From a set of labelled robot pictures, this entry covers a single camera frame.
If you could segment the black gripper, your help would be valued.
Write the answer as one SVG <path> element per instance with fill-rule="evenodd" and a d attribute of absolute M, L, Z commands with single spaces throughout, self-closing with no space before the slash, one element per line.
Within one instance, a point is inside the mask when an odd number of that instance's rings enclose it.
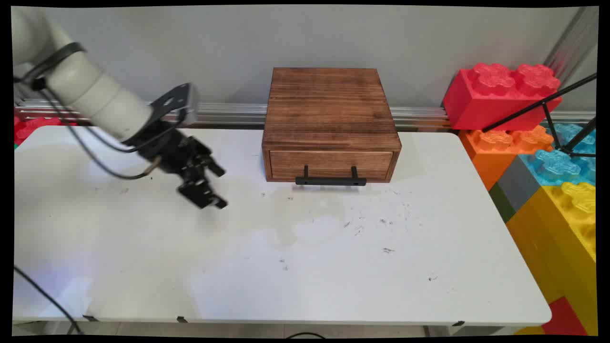
<path fill-rule="evenodd" d="M 227 201 L 215 193 L 201 169 L 209 169 L 217 177 L 222 177 L 226 170 L 216 163 L 212 158 L 212 151 L 206 145 L 171 127 L 171 123 L 156 121 L 140 130 L 135 136 L 123 141 L 123 144 L 137 147 L 150 141 L 137 153 L 150 162 L 160 156 L 159 169 L 168 174 L 181 176 L 183 182 L 177 187 L 177 191 L 183 197 L 200 209 L 207 206 L 225 208 Z"/>

